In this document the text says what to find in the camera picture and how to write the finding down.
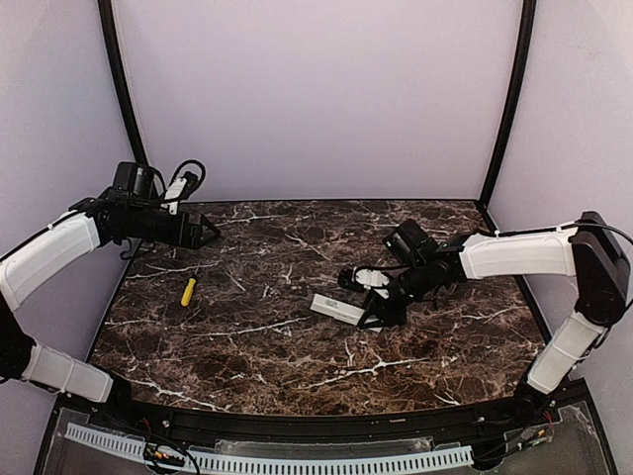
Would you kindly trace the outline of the white remote control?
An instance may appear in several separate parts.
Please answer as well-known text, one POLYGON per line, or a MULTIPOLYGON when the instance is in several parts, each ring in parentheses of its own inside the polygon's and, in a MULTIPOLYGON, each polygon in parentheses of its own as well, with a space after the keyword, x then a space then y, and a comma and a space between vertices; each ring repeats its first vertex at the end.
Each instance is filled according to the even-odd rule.
POLYGON ((357 326, 364 310, 335 299, 315 294, 310 306, 310 310, 340 322, 357 326))

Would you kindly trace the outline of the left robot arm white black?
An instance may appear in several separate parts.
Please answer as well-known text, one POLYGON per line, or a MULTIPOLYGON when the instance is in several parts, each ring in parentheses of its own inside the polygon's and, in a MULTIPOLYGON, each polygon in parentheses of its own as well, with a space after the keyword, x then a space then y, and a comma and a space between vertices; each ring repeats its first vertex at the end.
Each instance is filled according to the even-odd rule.
POLYGON ((97 405, 131 398, 124 378, 51 348, 26 334, 15 314, 50 278, 109 243, 140 239, 199 249, 220 230, 204 215, 181 209, 204 183, 205 165, 182 162, 171 180, 149 165, 119 163, 113 183, 98 197, 71 206, 1 258, 1 379, 29 382, 97 405))

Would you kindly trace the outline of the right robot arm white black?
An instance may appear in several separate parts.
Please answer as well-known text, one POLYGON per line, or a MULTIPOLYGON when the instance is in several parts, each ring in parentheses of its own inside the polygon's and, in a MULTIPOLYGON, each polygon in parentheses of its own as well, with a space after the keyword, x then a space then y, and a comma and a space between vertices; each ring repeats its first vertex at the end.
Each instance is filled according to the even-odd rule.
POLYGON ((519 381, 511 414, 527 419, 552 400, 563 379, 599 347, 631 308, 631 264, 618 243, 623 233, 597 212, 555 227, 470 233, 437 242, 408 219, 383 240, 397 260, 347 272, 355 291, 368 291, 361 329, 401 326, 407 307, 458 282, 514 275, 562 275, 577 280, 578 299, 519 381))

